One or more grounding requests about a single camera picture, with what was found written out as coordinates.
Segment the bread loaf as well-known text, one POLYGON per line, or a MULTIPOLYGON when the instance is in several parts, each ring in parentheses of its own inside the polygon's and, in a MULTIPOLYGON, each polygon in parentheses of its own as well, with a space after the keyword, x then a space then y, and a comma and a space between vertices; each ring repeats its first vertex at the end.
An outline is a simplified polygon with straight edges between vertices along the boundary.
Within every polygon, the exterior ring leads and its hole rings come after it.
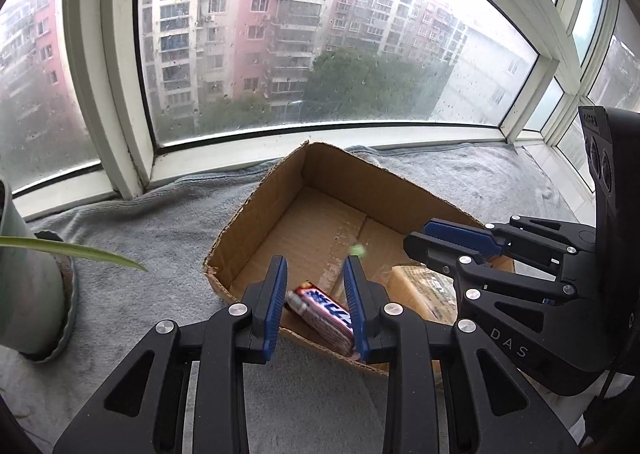
POLYGON ((390 300, 408 307, 427 321, 454 325, 457 296, 449 277, 423 265, 396 265, 387 283, 390 300))

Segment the snickers bar chinese label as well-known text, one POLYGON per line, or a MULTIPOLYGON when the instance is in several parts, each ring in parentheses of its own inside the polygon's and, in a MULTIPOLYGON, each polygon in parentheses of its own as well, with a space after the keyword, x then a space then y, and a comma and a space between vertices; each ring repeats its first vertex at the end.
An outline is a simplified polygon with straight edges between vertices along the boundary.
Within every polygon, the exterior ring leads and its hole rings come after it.
POLYGON ((285 305, 314 329, 334 352, 359 359, 349 312, 316 285, 305 281, 285 295, 285 305))

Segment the small green candy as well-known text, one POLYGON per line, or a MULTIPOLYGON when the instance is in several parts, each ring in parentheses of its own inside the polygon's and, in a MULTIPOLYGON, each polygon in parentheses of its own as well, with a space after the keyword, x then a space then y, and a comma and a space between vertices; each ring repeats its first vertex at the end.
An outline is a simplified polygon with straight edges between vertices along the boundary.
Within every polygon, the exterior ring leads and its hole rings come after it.
POLYGON ((362 244, 356 244, 349 248, 349 254, 355 257, 363 257, 366 254, 366 248, 362 244))

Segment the brown cardboard box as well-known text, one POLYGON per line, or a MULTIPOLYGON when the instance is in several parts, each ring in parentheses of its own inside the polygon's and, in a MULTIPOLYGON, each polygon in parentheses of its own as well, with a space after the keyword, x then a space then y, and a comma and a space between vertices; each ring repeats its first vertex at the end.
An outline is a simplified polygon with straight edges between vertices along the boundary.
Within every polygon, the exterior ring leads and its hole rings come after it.
POLYGON ((271 258, 288 261, 288 288, 305 281, 346 302, 343 263, 362 244, 370 281, 387 291, 396 265, 419 265, 402 247, 432 218, 480 221, 399 175, 325 143, 305 143, 273 166, 213 243, 204 272, 216 294, 239 301, 271 258))

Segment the green pot saucer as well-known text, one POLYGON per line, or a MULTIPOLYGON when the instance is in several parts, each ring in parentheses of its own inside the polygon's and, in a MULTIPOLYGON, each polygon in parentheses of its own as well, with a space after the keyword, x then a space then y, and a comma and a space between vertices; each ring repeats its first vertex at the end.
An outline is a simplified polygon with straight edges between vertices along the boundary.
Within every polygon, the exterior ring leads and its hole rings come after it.
POLYGON ((32 354, 21 353, 23 358, 35 364, 51 362, 64 352, 73 335, 79 307, 79 277, 74 259, 59 253, 54 253, 52 257, 62 277, 64 313, 55 339, 46 348, 32 354))

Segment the spider plant in green pot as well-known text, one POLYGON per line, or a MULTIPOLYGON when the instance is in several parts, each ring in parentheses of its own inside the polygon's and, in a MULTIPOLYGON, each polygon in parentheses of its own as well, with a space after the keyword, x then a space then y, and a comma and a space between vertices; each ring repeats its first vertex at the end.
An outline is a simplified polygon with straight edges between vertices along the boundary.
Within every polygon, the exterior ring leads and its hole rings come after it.
POLYGON ((62 277, 52 255, 113 263, 142 271, 122 255, 70 244, 49 231, 33 232, 18 213, 11 187, 1 182, 1 344, 37 353, 56 337, 64 313, 62 277))

